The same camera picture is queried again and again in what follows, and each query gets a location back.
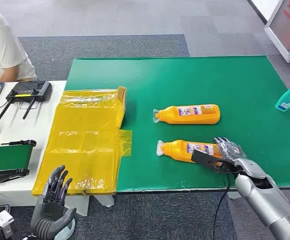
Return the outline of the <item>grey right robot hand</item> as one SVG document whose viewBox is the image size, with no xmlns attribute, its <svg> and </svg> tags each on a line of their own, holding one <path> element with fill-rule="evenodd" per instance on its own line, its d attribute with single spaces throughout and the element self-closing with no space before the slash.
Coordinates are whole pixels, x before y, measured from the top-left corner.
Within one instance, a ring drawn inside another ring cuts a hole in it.
<svg viewBox="0 0 290 240">
<path fill-rule="evenodd" d="M 227 137 L 212 138 L 220 150 L 223 159 L 233 162 L 236 159 L 247 159 L 246 154 L 239 144 L 229 140 Z"/>
</svg>

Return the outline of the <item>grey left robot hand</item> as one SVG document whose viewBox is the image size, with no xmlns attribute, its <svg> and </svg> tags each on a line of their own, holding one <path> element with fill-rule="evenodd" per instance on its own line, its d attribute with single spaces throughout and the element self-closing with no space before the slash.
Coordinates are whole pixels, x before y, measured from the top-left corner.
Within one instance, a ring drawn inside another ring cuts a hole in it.
<svg viewBox="0 0 290 240">
<path fill-rule="evenodd" d="M 65 198 L 73 181 L 70 177 L 64 182 L 68 174 L 65 168 L 58 166 L 48 178 L 31 218 L 30 240 L 68 240 L 74 233 L 76 208 L 64 212 Z"/>
</svg>

